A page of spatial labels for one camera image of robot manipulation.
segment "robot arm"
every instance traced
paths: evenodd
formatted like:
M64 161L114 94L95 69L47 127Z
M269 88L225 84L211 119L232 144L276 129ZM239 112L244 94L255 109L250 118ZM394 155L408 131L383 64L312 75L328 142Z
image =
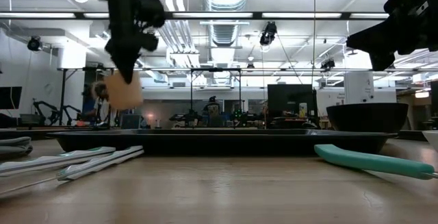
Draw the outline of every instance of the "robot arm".
M139 51L154 51L158 39L147 28L158 28L165 22L164 7L159 0L104 0L108 3L111 39L105 50L127 84L131 83Z
M382 23L348 37L347 47L370 54L372 68L383 71L394 63L394 53L416 49L438 50L438 0L388 0L389 17Z
M64 107L62 107L63 112L65 112L66 115L67 115L67 125L71 125L72 118L71 118L70 114L68 113L67 108L71 108L74 111L76 111L76 113L77 113L76 119L77 120L79 120L81 118L82 111L77 109L77 108L75 108L75 107L73 107L73 106L71 106L71 105L65 105Z
M51 109L51 115L49 117L50 125L53 125L60 118L60 111L58 111L58 109L54 105L50 105L45 101L35 101L35 99L34 99L33 105L34 105L36 111L38 112L38 114L44 118L45 118L45 116L40 109L40 105L45 105Z

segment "black tray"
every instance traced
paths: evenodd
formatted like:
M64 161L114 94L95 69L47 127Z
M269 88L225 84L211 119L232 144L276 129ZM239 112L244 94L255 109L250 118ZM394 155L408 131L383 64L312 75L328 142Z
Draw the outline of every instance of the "black tray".
M313 152L316 144L378 153L396 134L311 129L132 129L49 134L65 151L143 145L153 155L287 155Z
M47 139L47 134L53 132L86 132L86 131L92 131L93 129L94 128L91 127L90 128L72 127L72 128L61 128L61 129L31 129L31 130L0 131L0 140L20 138L24 136L28 136L32 140L43 140L43 139Z

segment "ceiling light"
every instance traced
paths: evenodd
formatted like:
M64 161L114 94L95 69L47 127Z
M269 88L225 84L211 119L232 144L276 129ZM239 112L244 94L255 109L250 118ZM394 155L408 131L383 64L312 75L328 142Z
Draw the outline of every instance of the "ceiling light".
M262 18L340 18L341 13L264 12Z
M255 70L255 71L257 71L257 72L267 72L267 71L280 71L281 69L257 69L257 70ZM254 71L253 69L251 69L251 68L246 68L246 69L242 69L242 71L249 71L249 72L251 72L251 71Z
M201 21L200 25L249 25L247 21Z
M110 14L107 12L86 12L83 16L86 18L109 18Z
M0 18L75 18L72 12L0 12Z
M429 92L417 92L415 98L427 98L429 97Z
M151 68L152 71L190 71L185 68Z
M386 13L354 13L350 15L350 18L388 18Z
M174 18L252 18L252 12L175 12Z

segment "desk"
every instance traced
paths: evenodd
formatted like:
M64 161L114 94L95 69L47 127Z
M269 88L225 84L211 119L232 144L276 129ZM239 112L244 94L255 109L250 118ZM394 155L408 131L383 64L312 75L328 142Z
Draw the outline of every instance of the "desk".
M33 146L39 155L61 151L55 141ZM383 153L438 168L438 153L426 142L390 140ZM2 178L0 190L52 176ZM430 224L437 210L438 179L354 171L315 156L142 157L1 198L0 223Z

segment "ceiling pipe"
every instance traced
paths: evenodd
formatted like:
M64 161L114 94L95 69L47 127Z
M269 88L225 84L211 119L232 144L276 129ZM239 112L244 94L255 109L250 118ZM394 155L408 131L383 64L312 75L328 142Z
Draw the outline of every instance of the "ceiling pipe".
M184 0L177 0L177 7L180 12L184 12L185 11ZM190 48L190 51L192 53L196 53L196 48L193 43L192 32L190 31L190 26L188 21L179 21L179 23L181 26L180 34L181 36L183 36L183 38L185 36L185 39L187 41L186 46Z
M169 32L170 30L172 30L172 28L169 28L168 23L164 23L164 25L158 29L158 33L163 38L166 45L172 49L173 53L175 53L180 51L180 48L177 46L176 40L171 36Z
M142 67L142 68L151 67L151 66L147 65L146 63L144 63L143 61L141 61L140 58L136 60L136 64L139 67ZM145 73L147 75L151 76L155 83L164 84L164 83L168 83L169 82L169 77L167 75L165 75L165 74L158 73L157 71L151 71L151 70L147 70L147 71L145 71Z
M402 65L408 64L414 60L418 60L418 59L422 59L422 58L425 58L427 56L430 56L434 53L435 52L430 52L428 49L424 49L424 50L422 50L419 53L416 53L414 55L409 55L409 56L406 56L403 58L398 58L397 60L394 61L394 66L402 66Z
M170 46L174 52L179 52L179 51L182 52L183 51L182 46L181 46L181 48L178 47L178 44L177 44L177 41L175 40L175 37L173 37L171 35L168 28L169 28L168 21L166 21L162 27L162 31L163 31L164 35L166 35L167 38L169 39L170 45L168 45L168 46Z
M173 0L165 0L165 3L166 3L166 7L169 9L169 11L171 11L171 12L175 11L175 7L173 5ZM166 21L165 25L167 25L167 30L173 36L174 41L176 42L176 44L178 46L178 50L180 52L184 52L184 47L183 47L181 41L179 40L177 32L175 31L175 29L173 27L173 23L177 24L176 21Z

